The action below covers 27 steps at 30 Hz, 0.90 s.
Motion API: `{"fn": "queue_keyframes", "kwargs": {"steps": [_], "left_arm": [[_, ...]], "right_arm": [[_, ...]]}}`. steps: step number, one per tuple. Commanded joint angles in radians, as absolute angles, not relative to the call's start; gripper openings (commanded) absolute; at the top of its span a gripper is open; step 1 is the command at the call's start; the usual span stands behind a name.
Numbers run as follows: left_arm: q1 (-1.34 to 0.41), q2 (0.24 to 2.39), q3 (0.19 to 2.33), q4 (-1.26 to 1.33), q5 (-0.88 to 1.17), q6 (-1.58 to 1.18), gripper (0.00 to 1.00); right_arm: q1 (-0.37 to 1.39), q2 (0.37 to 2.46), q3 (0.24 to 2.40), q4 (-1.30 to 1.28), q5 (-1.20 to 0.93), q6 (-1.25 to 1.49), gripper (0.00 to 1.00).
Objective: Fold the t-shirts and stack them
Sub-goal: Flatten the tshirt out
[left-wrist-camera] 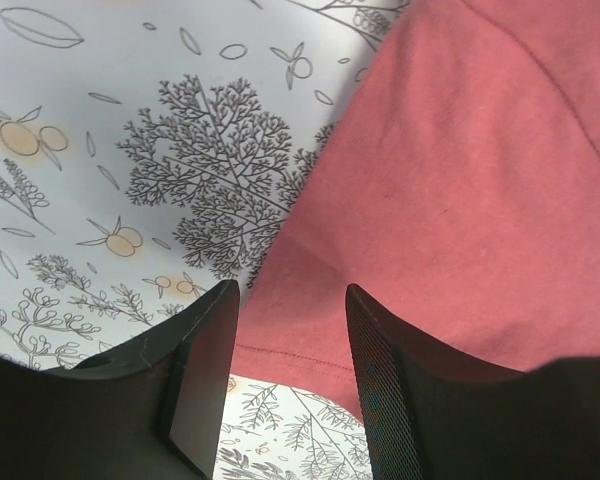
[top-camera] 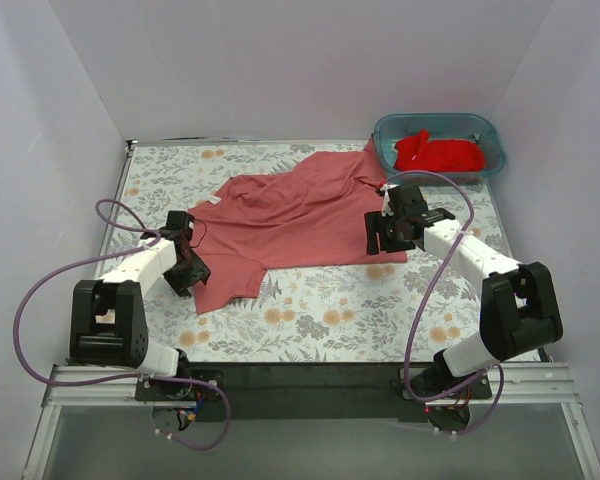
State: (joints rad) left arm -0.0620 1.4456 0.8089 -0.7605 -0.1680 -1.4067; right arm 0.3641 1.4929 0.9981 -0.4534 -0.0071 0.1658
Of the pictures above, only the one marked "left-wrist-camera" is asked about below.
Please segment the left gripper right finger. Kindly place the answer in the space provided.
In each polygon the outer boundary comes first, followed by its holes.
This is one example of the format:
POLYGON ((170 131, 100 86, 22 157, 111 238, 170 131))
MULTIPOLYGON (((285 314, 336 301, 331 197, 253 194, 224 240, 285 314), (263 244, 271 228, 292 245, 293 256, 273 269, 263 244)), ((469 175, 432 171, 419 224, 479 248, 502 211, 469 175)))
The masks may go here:
POLYGON ((529 372, 457 350, 358 285, 345 299, 376 479, 600 479, 600 357, 529 372))

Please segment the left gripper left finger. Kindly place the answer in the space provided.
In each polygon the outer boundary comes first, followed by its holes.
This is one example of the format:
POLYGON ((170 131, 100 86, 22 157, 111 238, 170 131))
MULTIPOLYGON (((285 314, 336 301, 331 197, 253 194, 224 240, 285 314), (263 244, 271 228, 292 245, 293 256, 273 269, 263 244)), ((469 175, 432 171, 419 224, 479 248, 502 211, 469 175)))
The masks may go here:
POLYGON ((209 479, 240 306, 219 282, 75 368, 0 357, 0 479, 209 479))

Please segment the pink t shirt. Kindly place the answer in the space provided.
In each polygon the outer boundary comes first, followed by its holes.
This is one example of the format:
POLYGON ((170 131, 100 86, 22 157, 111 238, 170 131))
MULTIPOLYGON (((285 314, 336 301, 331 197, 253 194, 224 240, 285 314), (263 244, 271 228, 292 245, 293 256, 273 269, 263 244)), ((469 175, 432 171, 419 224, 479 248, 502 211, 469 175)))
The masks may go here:
POLYGON ((276 237, 236 375, 359 409, 356 283, 516 370, 600 356, 600 1, 415 1, 276 237))

